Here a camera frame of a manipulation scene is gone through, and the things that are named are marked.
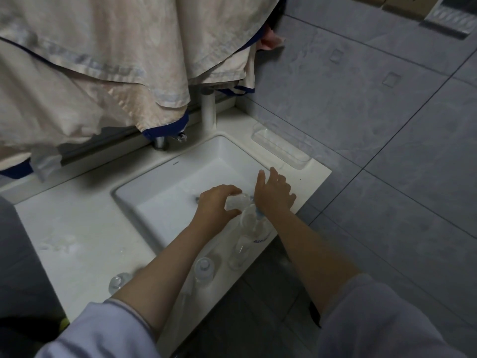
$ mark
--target sleeve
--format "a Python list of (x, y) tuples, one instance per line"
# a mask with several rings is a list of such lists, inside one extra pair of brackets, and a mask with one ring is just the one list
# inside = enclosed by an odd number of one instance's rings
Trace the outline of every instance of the sleeve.
[(126, 304), (108, 299), (89, 303), (83, 312), (36, 358), (157, 357), (146, 322)]
[(319, 357), (465, 358), (419, 309), (366, 274), (346, 283), (321, 325)]

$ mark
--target clear plastic tray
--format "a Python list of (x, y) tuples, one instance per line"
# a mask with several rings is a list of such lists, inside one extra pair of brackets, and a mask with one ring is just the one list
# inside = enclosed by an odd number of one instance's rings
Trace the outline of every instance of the clear plastic tray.
[(305, 168), (311, 159), (306, 153), (260, 123), (253, 127), (252, 139), (295, 169)]

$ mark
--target white pipe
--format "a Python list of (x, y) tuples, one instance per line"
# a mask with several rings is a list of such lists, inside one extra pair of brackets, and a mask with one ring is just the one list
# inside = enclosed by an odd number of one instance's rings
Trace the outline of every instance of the white pipe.
[(200, 93), (202, 107), (202, 130), (208, 132), (217, 127), (215, 95), (211, 89), (203, 88)]

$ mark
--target sink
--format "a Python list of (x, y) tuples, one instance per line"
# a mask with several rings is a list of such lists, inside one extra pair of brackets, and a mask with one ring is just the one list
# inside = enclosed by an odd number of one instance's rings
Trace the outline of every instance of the sink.
[[(268, 170), (223, 136), (150, 170), (113, 192), (129, 221), (157, 254), (187, 227), (197, 209), (196, 197), (218, 185), (235, 185), (253, 195), (257, 174)], [(232, 220), (199, 257), (207, 255), (238, 223)]]

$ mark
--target white countertop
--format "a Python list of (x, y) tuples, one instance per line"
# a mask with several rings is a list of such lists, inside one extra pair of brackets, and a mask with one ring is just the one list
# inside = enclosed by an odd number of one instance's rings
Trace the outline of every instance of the white countertop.
[[(277, 168), (297, 195), (293, 212), (301, 208), (331, 171), (313, 159), (302, 170), (290, 167), (252, 141), (256, 123), (243, 112), (228, 109), (218, 115), (217, 130), (212, 133), (202, 132), (200, 124), (192, 126), (187, 129), (185, 144), (171, 144), (166, 152), (151, 146), (140, 148), (15, 205), (70, 320), (88, 302), (109, 298), (111, 277), (123, 271), (134, 272), (155, 257), (118, 208), (111, 192), (185, 150), (223, 135), (262, 165)], [(211, 285), (195, 289), (186, 307), (188, 321), (181, 323), (179, 332), (170, 329), (174, 332), (165, 331), (159, 340), (164, 357), (197, 326), (270, 242), (271, 239), (259, 244), (243, 269), (232, 271), (223, 264)], [(212, 253), (225, 259), (231, 246), (230, 241), (224, 241)]]

